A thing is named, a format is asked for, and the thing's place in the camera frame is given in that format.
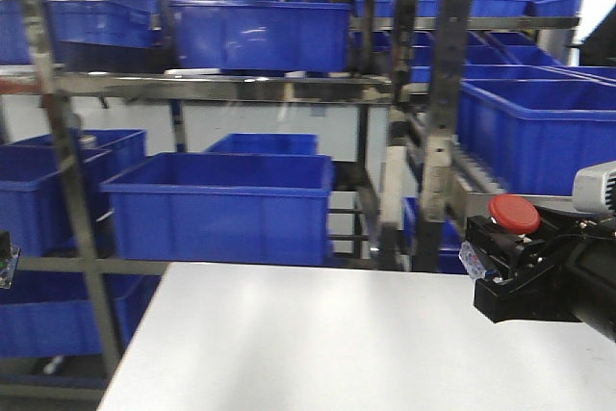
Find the white table surface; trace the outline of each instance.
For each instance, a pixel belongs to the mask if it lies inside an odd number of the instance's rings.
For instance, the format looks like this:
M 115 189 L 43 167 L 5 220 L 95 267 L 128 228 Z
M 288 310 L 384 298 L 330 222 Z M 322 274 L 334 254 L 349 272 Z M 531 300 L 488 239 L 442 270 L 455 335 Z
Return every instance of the white table surface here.
M 616 346 L 466 276 L 172 264 L 100 411 L 616 409 Z

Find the red button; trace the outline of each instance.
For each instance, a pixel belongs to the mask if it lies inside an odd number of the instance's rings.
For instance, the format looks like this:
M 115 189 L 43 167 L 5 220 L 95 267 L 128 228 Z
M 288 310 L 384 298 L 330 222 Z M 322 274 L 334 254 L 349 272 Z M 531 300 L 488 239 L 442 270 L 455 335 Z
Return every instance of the red button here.
M 488 210 L 500 226 L 516 235 L 533 233 L 541 224 L 541 217 L 535 206 L 515 194 L 499 194 L 493 197 Z

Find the metal rack post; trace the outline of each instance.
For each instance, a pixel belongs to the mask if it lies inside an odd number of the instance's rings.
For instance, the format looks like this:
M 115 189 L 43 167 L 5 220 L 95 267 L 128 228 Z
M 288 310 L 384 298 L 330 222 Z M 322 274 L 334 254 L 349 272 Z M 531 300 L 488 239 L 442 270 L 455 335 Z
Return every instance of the metal rack post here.
M 57 92 L 51 40 L 47 33 L 48 28 L 40 0 L 19 1 L 26 25 L 30 53 L 41 85 L 44 109 L 58 155 L 58 165 L 71 225 L 77 237 L 80 255 L 84 258 L 84 275 L 101 337 L 103 358 L 107 373 L 111 376 L 119 363 L 119 342 L 103 276 L 95 265 L 98 252 L 92 231 L 78 149 L 73 138 L 74 134 L 66 126 L 70 120 L 70 101 Z
M 406 169 L 406 148 L 404 113 L 400 106 L 402 88 L 410 80 L 410 60 L 413 58 L 412 40 L 414 34 L 417 0 L 396 0 L 394 39 L 392 53 L 392 103 L 388 120 L 388 148 L 383 176 L 381 201 L 381 242 L 379 267 L 382 270 L 399 270 L 398 236 L 402 216 L 401 178 Z
M 413 271 L 437 271 L 445 211 L 449 200 L 452 138 L 466 57 L 472 0 L 440 0 L 436 22 L 423 179 Z

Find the metal shelf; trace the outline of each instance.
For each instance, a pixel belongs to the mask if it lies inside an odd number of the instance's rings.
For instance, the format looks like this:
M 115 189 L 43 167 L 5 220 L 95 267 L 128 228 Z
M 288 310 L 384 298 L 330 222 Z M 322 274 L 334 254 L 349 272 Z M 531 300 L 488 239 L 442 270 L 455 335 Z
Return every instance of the metal shelf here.
M 179 98 L 194 101 L 251 101 L 255 103 L 304 103 L 384 106 L 390 103 L 388 78 L 265 78 L 227 76 L 175 76 L 64 73 L 57 77 L 59 90 L 68 96 L 103 96 L 143 99 Z M 0 66 L 0 86 L 9 94 L 40 94 L 36 74 L 28 69 Z M 428 84 L 404 86 L 413 94 L 427 93 Z
M 353 17 L 351 28 L 359 30 L 361 19 Z M 486 31 L 490 29 L 572 29 L 578 26 L 578 17 L 569 16 L 501 16 L 501 17 L 472 17 L 469 18 L 468 28 L 473 31 Z M 375 31 L 388 31 L 394 29 L 393 18 L 375 18 Z M 415 19 L 415 30 L 436 29 L 436 18 L 420 16 Z

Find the metal shelving rack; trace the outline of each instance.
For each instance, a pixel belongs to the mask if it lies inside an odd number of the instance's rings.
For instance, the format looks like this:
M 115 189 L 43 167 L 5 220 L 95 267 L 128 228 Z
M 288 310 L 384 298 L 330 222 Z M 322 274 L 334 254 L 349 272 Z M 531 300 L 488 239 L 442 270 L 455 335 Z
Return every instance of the metal shelving rack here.
M 97 254 L 76 147 L 69 126 L 70 97 L 120 96 L 127 98 L 229 100 L 258 104 L 304 103 L 356 106 L 358 111 L 357 162 L 338 163 L 341 190 L 358 192 L 359 205 L 346 211 L 356 220 L 356 243 L 369 241 L 371 257 L 382 270 L 399 270 L 399 230 L 401 228 L 401 179 L 409 165 L 422 178 L 421 216 L 418 230 L 419 254 L 413 270 L 434 270 L 446 206 L 456 203 L 477 206 L 499 187 L 480 168 L 465 158 L 452 144 L 455 129 L 457 93 L 466 49 L 466 31 L 471 29 L 570 29 L 574 18 L 468 18 L 471 0 L 441 0 L 437 18 L 416 18 L 417 0 L 398 0 L 393 21 L 373 17 L 373 1 L 367 0 L 365 16 L 355 27 L 365 33 L 361 69 L 371 71 L 372 34 L 375 29 L 394 31 L 394 70 L 391 78 L 378 76 L 332 76 L 325 79 L 260 78 L 191 75 L 118 75 L 101 73 L 65 73 L 53 66 L 50 40 L 40 0 L 20 0 L 27 25 L 28 39 L 36 72 L 0 73 L 0 93 L 43 95 L 56 150 L 61 160 L 62 177 L 69 212 L 77 236 L 79 256 L 74 258 L 24 258 L 21 270 L 81 272 L 86 278 L 99 328 L 107 376 L 114 373 L 121 357 L 115 319 L 107 299 L 103 275 L 106 273 L 162 274 L 166 262 L 103 259 Z M 161 12 L 167 8 L 163 2 Z M 437 46 L 430 86 L 407 84 L 412 48 L 409 39 L 416 29 L 435 29 Z M 169 40 L 172 31 L 167 31 Z M 426 121 L 421 123 L 414 111 L 426 106 Z M 364 163 L 371 106 L 389 108 L 389 135 L 380 205 L 374 195 Z M 181 134 L 176 133 L 178 141 Z M 537 200 L 567 202 L 567 198 Z M 99 399 L 106 379 L 61 377 L 0 377 L 0 395 L 48 398 Z

